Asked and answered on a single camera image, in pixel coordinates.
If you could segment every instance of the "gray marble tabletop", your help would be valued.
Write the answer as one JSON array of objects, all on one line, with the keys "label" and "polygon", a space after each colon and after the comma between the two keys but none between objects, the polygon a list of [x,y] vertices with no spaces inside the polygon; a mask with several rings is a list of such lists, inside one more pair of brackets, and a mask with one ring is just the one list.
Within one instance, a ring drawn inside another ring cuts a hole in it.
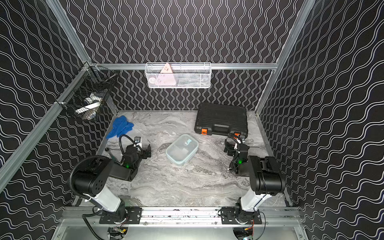
[{"label": "gray marble tabletop", "polygon": [[[109,189],[126,205],[161,207],[233,206],[250,187],[249,178],[237,177],[227,171],[232,157],[223,152],[224,136],[196,134],[195,111],[120,112],[134,124],[127,135],[141,137],[143,149],[152,147],[152,157],[143,159],[132,182],[109,178]],[[253,112],[248,112],[249,155],[267,156],[265,145]],[[182,134],[199,142],[196,155],[184,166],[172,164],[166,157],[167,147]],[[123,138],[123,146],[131,144]],[[118,138],[108,140],[107,146],[121,159]],[[263,206],[285,207],[283,194],[269,198]]]}]

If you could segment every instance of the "plastic food container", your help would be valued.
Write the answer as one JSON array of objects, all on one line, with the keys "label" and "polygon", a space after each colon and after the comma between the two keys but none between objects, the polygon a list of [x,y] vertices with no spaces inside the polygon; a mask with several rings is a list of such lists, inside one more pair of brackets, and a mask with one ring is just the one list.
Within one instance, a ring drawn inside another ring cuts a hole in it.
[{"label": "plastic food container", "polygon": [[183,166],[197,152],[199,143],[188,134],[181,135],[167,149],[167,158],[177,166]]}]

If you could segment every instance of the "black patterned wall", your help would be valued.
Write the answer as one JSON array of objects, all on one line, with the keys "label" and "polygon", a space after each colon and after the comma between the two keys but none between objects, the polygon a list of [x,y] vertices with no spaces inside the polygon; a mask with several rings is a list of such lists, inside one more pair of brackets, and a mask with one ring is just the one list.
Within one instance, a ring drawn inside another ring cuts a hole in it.
[{"label": "black patterned wall", "polygon": [[82,66],[44,0],[0,1],[0,167]]},{"label": "black patterned wall", "polygon": [[144,71],[121,71],[112,97],[120,110],[196,110],[202,102],[255,110],[271,70],[213,70],[211,87],[154,89]]},{"label": "black patterned wall", "polygon": [[[0,1],[1,166],[82,63],[44,0]],[[76,122],[63,111],[0,193],[0,239],[51,239],[73,195],[69,172],[96,153],[112,113]]]},{"label": "black patterned wall", "polygon": [[0,239],[51,239],[74,195],[67,185],[73,166],[94,155],[112,120],[108,107],[98,121],[58,116],[0,194]]},{"label": "black patterned wall", "polygon": [[274,63],[303,0],[61,0],[95,63]]},{"label": "black patterned wall", "polygon": [[261,113],[312,240],[384,238],[384,1],[317,0]]}]

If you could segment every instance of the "blue towel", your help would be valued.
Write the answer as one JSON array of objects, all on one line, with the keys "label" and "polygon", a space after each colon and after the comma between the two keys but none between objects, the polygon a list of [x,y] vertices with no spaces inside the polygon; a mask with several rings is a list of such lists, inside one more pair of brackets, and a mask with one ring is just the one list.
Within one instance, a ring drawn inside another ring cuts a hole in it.
[{"label": "blue towel", "polygon": [[114,136],[120,137],[122,134],[126,134],[133,128],[133,123],[128,122],[125,116],[121,116],[115,119],[112,124],[112,131],[107,135],[107,138]]}]

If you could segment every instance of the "black tool case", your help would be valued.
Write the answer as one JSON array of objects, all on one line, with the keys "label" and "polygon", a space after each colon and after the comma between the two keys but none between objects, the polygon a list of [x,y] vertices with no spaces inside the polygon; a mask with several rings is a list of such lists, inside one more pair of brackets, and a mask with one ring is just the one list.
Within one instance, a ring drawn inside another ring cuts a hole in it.
[{"label": "black tool case", "polygon": [[201,103],[197,112],[195,132],[204,135],[228,133],[248,136],[247,111],[243,107]]}]

